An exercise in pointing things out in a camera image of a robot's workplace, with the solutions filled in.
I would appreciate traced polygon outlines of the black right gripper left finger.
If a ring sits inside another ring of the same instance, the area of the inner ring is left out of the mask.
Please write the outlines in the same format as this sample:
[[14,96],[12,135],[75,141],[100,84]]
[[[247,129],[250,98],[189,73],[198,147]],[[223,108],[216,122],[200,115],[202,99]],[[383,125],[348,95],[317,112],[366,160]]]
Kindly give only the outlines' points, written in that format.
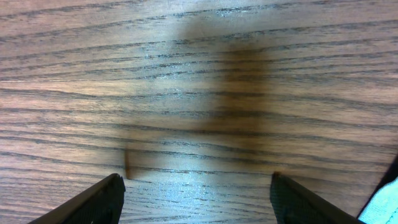
[[125,191],[123,178],[111,174],[29,224],[118,224]]

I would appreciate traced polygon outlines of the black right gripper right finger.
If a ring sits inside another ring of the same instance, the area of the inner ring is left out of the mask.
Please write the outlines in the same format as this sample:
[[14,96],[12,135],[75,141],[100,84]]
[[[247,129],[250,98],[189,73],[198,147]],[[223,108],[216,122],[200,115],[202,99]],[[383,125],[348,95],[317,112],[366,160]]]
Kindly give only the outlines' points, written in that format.
[[270,201],[278,224],[363,224],[279,172],[272,175]]

